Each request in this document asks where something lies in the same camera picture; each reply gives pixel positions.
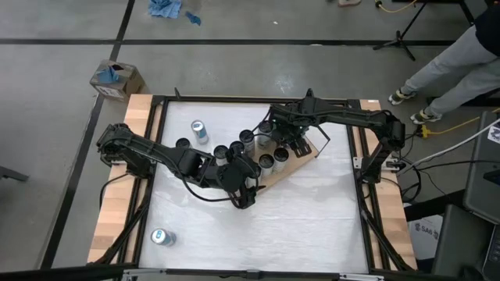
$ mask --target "blue cloth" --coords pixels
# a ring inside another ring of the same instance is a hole
[[[118,81],[118,73],[111,66],[108,66],[108,68],[97,73],[97,79],[99,79],[100,83],[110,84]]]
[[[179,16],[180,0],[149,0],[148,11],[151,16],[176,19]]]
[[[186,12],[186,16],[191,21],[191,23],[196,23],[199,26],[202,25],[202,19],[198,18],[197,16],[193,15],[192,13]]]

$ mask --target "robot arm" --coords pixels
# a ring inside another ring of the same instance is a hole
[[[255,203],[257,187],[247,188],[245,181],[254,175],[257,164],[237,148],[227,152],[228,164],[218,166],[211,154],[192,148],[168,148],[132,133],[126,124],[109,125],[97,145],[104,163],[111,166],[112,161],[123,160],[127,163],[127,172],[133,176],[148,178],[152,174],[152,163],[158,162],[179,179],[202,188],[225,190],[233,195],[239,208]]]
[[[386,158],[405,146],[405,124],[387,111],[369,111],[342,108],[314,98],[308,89],[305,98],[286,105],[272,104],[270,121],[275,126],[273,137],[290,145],[297,157],[311,153],[303,136],[309,126],[320,127],[323,123],[338,123],[372,130],[379,144],[372,155],[362,160],[362,179],[367,183],[379,183],[381,167]]]

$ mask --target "yellow cable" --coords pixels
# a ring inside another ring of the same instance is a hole
[[[500,111],[500,108],[497,108],[497,109],[495,109],[495,110],[494,110],[494,111],[492,111],[492,112],[493,112],[493,113],[495,113],[495,112],[498,112],[498,111]],[[465,126],[465,125],[467,125],[467,124],[469,124],[469,123],[472,123],[472,122],[474,122],[474,121],[477,121],[477,120],[479,120],[479,116],[478,116],[478,117],[476,117],[476,118],[472,118],[471,120],[465,121],[464,123],[459,124],[459,125],[457,125],[457,126],[451,127],[451,128],[449,128],[449,129],[447,129],[447,130],[441,131],[441,132],[431,132],[430,130],[427,130],[427,134],[428,134],[428,135],[438,135],[438,134],[447,133],[447,132],[453,131],[454,129],[458,129],[458,128],[460,128],[461,126]]]
[[[418,0],[413,0],[413,1],[412,1],[411,3],[409,3],[408,5],[406,5],[406,6],[402,7],[402,8],[400,8],[400,9],[394,10],[394,11],[391,11],[391,10],[388,10],[388,9],[384,8],[384,7],[382,6],[382,2],[380,2],[380,4],[378,5],[378,7],[379,7],[379,8],[381,8],[381,9],[382,9],[382,11],[384,11],[384,12],[395,13],[395,12],[401,12],[402,10],[404,10],[404,9],[406,9],[406,8],[410,7],[411,5],[415,4],[415,2],[417,2],[417,1],[418,1]]]

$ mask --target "sticker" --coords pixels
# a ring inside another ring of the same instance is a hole
[[[105,94],[107,96],[114,97],[114,98],[123,98],[118,90],[108,88],[108,87],[101,87],[101,86],[95,86],[95,88],[98,91],[100,91],[102,94]]]
[[[494,141],[495,143],[500,144],[500,128],[491,126],[490,131],[487,132],[487,138],[490,141]]]

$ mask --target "soda can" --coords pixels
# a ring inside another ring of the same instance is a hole
[[[262,121],[259,124],[259,133],[263,133],[267,136],[271,135],[271,132],[273,131],[273,124],[269,121]],[[267,149],[271,143],[271,138],[259,135],[257,136],[257,145],[259,146],[260,149]]]
[[[189,140],[187,138],[182,137],[175,142],[175,147],[176,148],[191,148],[191,142],[189,142]]]
[[[259,166],[262,169],[262,177],[266,177],[273,172],[274,158],[271,155],[262,155],[259,158]]]
[[[279,173],[283,171],[284,167],[287,165],[289,154],[286,148],[276,148],[274,150],[274,167],[273,172]]]
[[[229,148],[237,148],[240,153],[245,153],[245,145],[239,140],[233,141]]]
[[[195,133],[196,141],[199,144],[206,144],[209,141],[209,135],[206,133],[205,124],[200,120],[191,123],[191,129]]]
[[[175,233],[164,229],[155,229],[151,233],[151,241],[157,245],[172,246],[176,239]]]
[[[253,157],[255,155],[255,136],[251,130],[242,130],[240,133],[240,141],[245,146],[245,154],[248,157]]]
[[[255,173],[257,174],[257,178],[259,179],[259,183],[260,183],[260,179],[262,179],[262,177],[261,177],[262,169],[260,169],[259,166],[257,166],[256,168],[257,169],[255,170]],[[257,184],[257,181],[255,180],[255,176],[253,174],[247,178],[247,188],[254,187],[256,184]]]
[[[227,164],[227,156],[226,156],[227,151],[228,149],[225,145],[217,145],[216,148],[213,150],[213,155],[216,157],[217,165],[221,166]]]

